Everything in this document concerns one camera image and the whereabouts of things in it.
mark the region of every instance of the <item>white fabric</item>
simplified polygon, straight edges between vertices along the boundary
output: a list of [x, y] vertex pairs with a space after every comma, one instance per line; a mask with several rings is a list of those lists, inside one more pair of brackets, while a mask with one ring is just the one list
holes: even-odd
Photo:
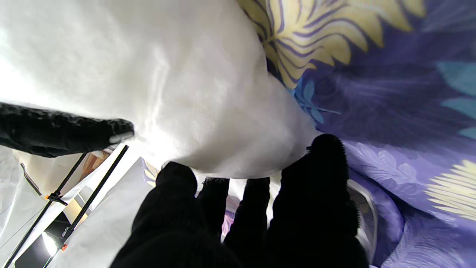
[[0, 6], [0, 101], [130, 120], [154, 166], [263, 177], [316, 135], [235, 0]]
[[11, 149], [0, 146], [0, 265], [12, 254], [46, 200], [27, 182]]

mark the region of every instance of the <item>purple floral fabric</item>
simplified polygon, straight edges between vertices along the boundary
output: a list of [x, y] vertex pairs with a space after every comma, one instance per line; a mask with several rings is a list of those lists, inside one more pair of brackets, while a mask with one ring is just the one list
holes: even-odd
[[476, 267], [476, 2], [238, 0], [268, 69], [340, 137], [376, 267]]

